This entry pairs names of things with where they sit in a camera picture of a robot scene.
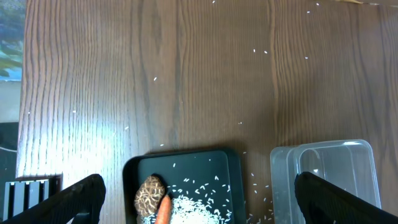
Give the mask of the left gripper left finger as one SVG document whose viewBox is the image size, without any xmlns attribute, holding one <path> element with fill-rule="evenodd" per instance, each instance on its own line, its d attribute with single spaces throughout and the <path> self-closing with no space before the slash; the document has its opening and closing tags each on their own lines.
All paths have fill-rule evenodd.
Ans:
<svg viewBox="0 0 398 224">
<path fill-rule="evenodd" d="M 3 223 L 98 223 L 105 196 L 102 176 L 91 174 Z"/>
</svg>

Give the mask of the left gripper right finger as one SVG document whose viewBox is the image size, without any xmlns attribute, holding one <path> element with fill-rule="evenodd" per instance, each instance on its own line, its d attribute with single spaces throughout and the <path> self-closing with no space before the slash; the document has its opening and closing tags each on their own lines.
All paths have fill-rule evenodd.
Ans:
<svg viewBox="0 0 398 224">
<path fill-rule="evenodd" d="M 295 197 L 307 223 L 397 224 L 397 217 L 310 173 L 295 177 Z"/>
</svg>

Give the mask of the brown food scrap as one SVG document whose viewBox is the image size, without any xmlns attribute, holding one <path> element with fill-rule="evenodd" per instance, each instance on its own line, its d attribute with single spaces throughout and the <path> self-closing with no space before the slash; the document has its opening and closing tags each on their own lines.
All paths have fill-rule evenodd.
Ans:
<svg viewBox="0 0 398 224">
<path fill-rule="evenodd" d="M 164 194 L 165 187 L 161 180 L 154 175 L 148 176 L 134 197 L 134 207 L 137 214 L 142 217 L 154 214 Z"/>
</svg>

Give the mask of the orange carrot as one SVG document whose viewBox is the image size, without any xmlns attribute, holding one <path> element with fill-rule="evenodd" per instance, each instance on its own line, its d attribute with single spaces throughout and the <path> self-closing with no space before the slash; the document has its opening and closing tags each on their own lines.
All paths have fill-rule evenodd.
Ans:
<svg viewBox="0 0 398 224">
<path fill-rule="evenodd" d="M 169 224 L 172 210 L 171 198 L 166 195 L 161 203 L 155 220 L 155 224 Z"/>
</svg>

